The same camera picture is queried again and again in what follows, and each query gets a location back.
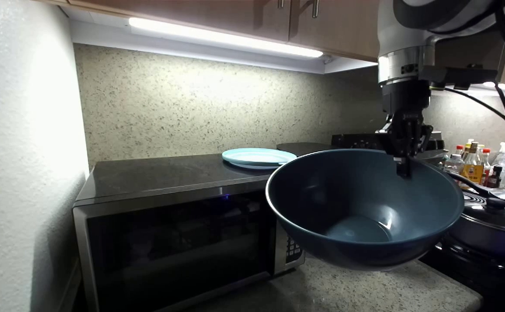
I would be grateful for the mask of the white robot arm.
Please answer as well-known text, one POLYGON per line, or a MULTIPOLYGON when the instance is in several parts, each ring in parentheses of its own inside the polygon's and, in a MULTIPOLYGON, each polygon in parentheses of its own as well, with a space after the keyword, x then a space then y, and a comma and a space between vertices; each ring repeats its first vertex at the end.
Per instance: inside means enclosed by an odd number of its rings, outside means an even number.
POLYGON ((423 123, 432 87, 492 82, 496 70, 433 63, 435 44, 496 30, 505 44, 505 0, 380 0, 378 85, 385 125, 376 130, 395 172, 407 179, 432 132, 423 123))

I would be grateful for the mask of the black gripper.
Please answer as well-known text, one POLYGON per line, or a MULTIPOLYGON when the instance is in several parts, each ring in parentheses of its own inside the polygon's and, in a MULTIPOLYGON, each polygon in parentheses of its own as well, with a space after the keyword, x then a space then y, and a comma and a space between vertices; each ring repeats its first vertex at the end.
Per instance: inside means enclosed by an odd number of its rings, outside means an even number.
POLYGON ((411 177, 411 160, 428 141, 432 127, 423 123, 428 106, 425 80, 399 80, 381 87, 385 125, 376 132, 381 148, 395 156, 395 172, 411 177))

